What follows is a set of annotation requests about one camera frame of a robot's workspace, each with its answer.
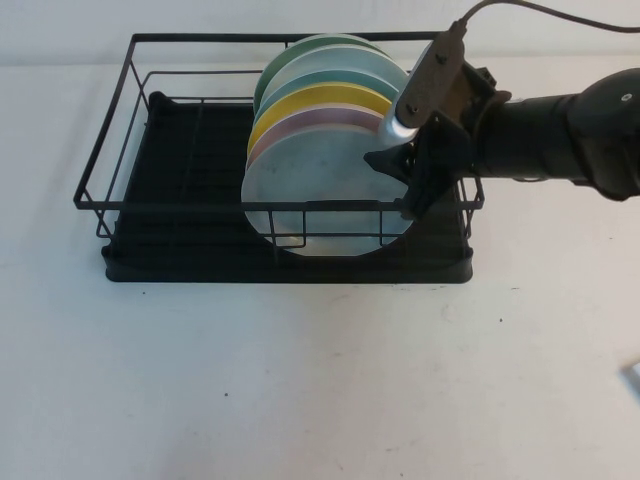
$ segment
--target white background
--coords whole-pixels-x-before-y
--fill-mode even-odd
[[[0,64],[118,63],[136,32],[443,30],[476,0],[2,0]],[[593,19],[640,24],[637,0],[554,0]],[[512,6],[470,24],[472,56],[637,53],[638,36],[570,25]]]
[[[91,3],[4,0],[1,61],[116,62],[134,31],[444,28],[470,2]],[[639,23],[635,0],[554,4]],[[637,37],[507,8],[471,49],[592,54],[472,59],[516,96],[640,65]],[[638,477],[638,201],[487,181],[466,285],[114,284],[71,198],[117,75],[0,67],[0,479]]]

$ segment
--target green plate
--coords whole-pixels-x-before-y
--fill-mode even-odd
[[[366,72],[349,70],[324,70],[321,72],[312,72],[285,83],[270,96],[264,97],[262,105],[260,105],[253,123],[255,124],[262,114],[281,98],[310,85],[325,82],[352,83],[360,85],[361,87],[367,87],[374,92],[378,92],[380,95],[392,102],[398,95],[398,89],[389,82]]]
[[[281,52],[276,58],[274,58],[260,75],[258,79],[258,84],[256,85],[255,93],[253,94],[253,111],[257,112],[260,108],[260,102],[262,100],[262,95],[264,94],[264,90],[267,88],[267,85],[273,78],[273,76],[280,71],[282,67],[284,67],[287,63],[289,63],[294,58],[299,57],[311,50],[314,50],[318,47],[324,47],[327,45],[361,45],[365,47],[369,47],[373,50],[376,50],[380,53],[384,53],[380,48],[375,46],[373,43],[365,40],[364,38],[355,37],[353,35],[345,35],[345,34],[323,34],[323,35],[314,35],[311,37],[304,38],[297,43],[294,43],[289,48],[285,49]]]

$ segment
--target white wall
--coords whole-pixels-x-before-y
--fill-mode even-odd
[[[640,24],[639,0],[542,0],[619,24]],[[0,65],[113,63],[135,32],[441,30],[476,0],[0,0]],[[511,6],[471,23],[471,56],[625,54],[639,35],[571,25]]]

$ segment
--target light blue plate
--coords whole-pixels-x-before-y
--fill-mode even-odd
[[[253,123],[255,124],[260,116],[281,98],[289,95],[290,93],[296,92],[301,88],[324,82],[353,83],[362,87],[367,87],[374,92],[378,92],[380,95],[392,102],[398,95],[398,90],[389,82],[366,72],[358,72],[354,70],[325,70],[321,72],[312,72],[302,75],[301,77],[294,78],[290,82],[282,85],[279,89],[269,95],[269,97],[263,97],[262,105],[256,113]]]
[[[373,170],[362,157],[383,149],[377,134],[352,125],[318,125],[283,137],[264,150],[247,169],[242,182],[243,202],[308,202],[314,200],[374,200],[393,202],[407,186]],[[246,212],[258,233],[271,231],[266,212]],[[281,247],[298,255],[355,256],[381,248],[411,225],[400,212],[274,212],[273,229]],[[308,236],[308,234],[341,236]],[[348,234],[370,236],[350,237]]]

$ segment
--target white plate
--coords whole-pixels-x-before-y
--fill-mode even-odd
[[[364,161],[367,152],[382,150],[375,133],[345,125],[323,125],[297,131],[274,143],[256,158],[242,183],[243,202],[307,202],[402,198],[407,186],[375,172]],[[260,234],[270,232],[266,212],[247,212]],[[276,240],[281,247],[303,245],[300,212],[274,212],[274,230],[290,234]],[[378,212],[308,212],[307,233],[378,234]],[[385,212],[382,231],[402,234],[411,225],[399,212]],[[383,244],[395,238],[383,238]],[[355,256],[381,248],[378,237],[307,237],[292,252],[310,256]]]
[[[402,91],[407,73],[386,55],[358,45],[330,45],[300,55],[276,73],[264,90],[262,98],[303,75],[325,70],[356,70],[378,77],[396,90]]]

